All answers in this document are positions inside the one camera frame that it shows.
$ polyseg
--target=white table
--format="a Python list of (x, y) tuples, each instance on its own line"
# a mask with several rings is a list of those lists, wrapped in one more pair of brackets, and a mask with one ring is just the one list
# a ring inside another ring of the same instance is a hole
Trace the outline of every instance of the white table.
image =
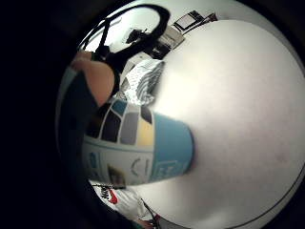
[(185, 176), (134, 189), (185, 227), (264, 225), (304, 176), (305, 79), (295, 59), (267, 31), (225, 20), (188, 33), (165, 61), (151, 109), (189, 125), (194, 162)]

